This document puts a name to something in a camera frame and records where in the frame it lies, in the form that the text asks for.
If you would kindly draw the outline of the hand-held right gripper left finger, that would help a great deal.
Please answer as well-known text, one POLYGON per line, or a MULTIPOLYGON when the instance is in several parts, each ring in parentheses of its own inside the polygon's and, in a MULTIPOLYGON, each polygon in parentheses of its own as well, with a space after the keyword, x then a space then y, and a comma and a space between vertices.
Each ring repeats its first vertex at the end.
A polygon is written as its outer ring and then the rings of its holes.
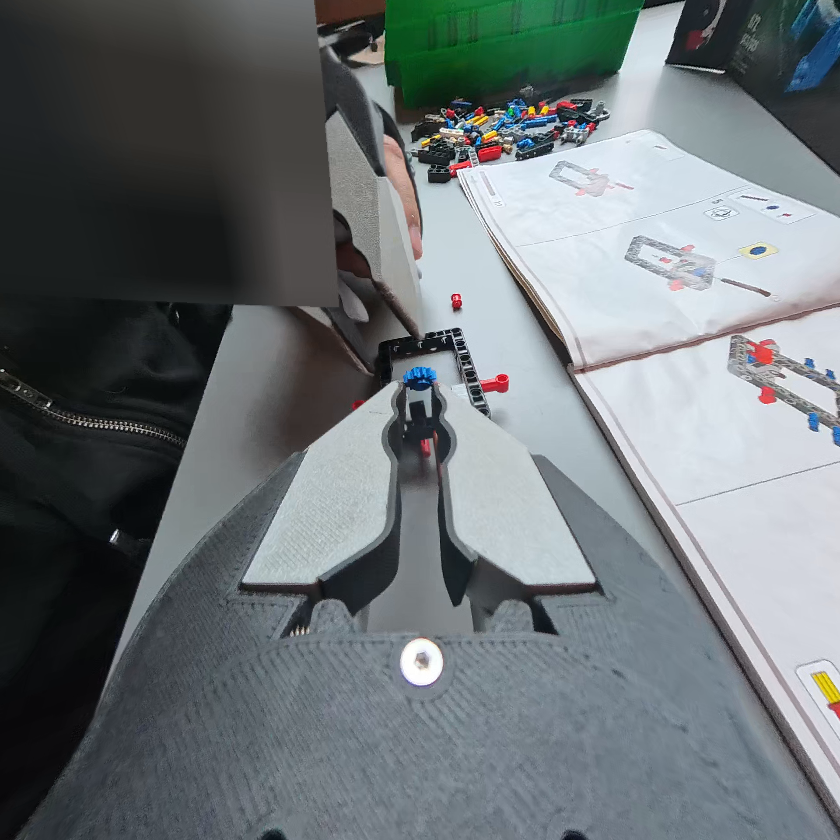
POLYGON ((364 612, 398 568, 405 386, 391 383, 310 444, 240 589, 364 612))

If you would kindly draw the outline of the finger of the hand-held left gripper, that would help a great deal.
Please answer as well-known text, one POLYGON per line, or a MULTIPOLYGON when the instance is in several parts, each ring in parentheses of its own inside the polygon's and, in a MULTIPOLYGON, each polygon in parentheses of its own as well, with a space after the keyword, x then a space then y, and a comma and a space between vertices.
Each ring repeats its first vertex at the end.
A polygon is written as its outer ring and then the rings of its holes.
POLYGON ((292 307, 289 310, 312 340, 331 354, 341 354, 360 373, 375 373, 375 353, 368 349, 360 330, 340 307, 292 307))
POLYGON ((337 108, 325 122, 332 209, 349 230, 350 243, 367 266, 374 299, 384 305, 405 334, 420 338, 419 278, 403 203, 382 165, 384 133, 373 122, 371 154, 337 108))

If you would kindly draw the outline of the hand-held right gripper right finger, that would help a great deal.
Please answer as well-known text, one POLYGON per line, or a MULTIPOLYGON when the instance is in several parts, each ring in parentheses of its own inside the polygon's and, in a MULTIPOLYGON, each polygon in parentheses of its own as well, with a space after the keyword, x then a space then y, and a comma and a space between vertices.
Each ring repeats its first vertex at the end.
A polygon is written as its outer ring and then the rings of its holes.
POLYGON ((444 584, 454 606, 593 592, 595 573, 528 448, 446 385, 431 395, 444 584))

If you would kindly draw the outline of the black lego frame assembly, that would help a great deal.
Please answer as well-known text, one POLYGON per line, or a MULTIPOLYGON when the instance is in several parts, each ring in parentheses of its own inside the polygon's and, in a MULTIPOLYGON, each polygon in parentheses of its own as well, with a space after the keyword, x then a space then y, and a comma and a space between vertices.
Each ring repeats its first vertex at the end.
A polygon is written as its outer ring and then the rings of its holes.
POLYGON ((436 447, 436 409, 434 388, 446 386, 487 418, 491 418, 489 393, 505 393, 509 377, 498 374, 483 379, 476 368, 462 329, 453 328, 426 333, 421 339, 405 337, 380 343, 375 358, 374 379, 378 386, 393 382, 406 390, 406 409, 403 422, 403 442, 426 459, 436 447), (406 389, 403 374, 414 366, 432 368, 437 382, 429 390, 413 392, 406 389))

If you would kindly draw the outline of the pile of loose lego pieces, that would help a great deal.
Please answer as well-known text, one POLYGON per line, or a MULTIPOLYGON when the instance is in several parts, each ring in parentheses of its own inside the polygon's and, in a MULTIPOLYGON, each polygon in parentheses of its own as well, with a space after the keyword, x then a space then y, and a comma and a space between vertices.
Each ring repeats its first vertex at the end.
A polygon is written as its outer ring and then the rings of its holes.
POLYGON ((430 183, 445 184, 507 155, 530 161, 559 144, 582 146, 611 116, 603 100, 589 98, 548 101, 532 94, 489 106, 455 99, 413 126, 408 163, 426 167, 430 183))

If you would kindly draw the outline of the lego instruction booklet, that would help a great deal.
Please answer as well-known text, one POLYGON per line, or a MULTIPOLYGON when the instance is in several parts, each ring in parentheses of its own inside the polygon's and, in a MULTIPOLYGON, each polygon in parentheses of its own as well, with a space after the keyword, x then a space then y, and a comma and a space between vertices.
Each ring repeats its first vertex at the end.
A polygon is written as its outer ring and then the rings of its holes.
POLYGON ((838 217, 648 130, 459 182, 838 817, 838 217))

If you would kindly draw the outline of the lego set box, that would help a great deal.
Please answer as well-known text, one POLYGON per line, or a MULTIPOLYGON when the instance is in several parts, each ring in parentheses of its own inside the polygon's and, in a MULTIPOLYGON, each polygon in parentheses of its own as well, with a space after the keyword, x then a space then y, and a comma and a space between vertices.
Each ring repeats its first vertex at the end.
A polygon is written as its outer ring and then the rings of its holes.
POLYGON ((687 1, 666 64, 728 74, 839 173, 838 1, 687 1))

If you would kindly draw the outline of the person's left hand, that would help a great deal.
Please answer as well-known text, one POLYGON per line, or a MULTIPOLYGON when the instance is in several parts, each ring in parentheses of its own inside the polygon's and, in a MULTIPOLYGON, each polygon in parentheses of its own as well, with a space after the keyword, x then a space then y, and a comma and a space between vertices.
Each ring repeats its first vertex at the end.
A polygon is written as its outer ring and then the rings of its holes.
POLYGON ((402 203, 413 257, 419 260, 424 254, 423 221, 413 175, 408 168, 403 147, 393 137, 384 136, 383 149, 386 176, 402 203))

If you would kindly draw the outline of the green plastic bin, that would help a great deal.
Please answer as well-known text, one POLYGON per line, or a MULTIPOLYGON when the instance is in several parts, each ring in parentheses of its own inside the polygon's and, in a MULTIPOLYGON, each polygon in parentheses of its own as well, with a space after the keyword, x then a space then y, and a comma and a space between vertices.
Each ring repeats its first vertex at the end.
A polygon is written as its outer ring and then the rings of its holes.
POLYGON ((642 1, 388 1, 385 73, 410 109, 620 70, 642 1))

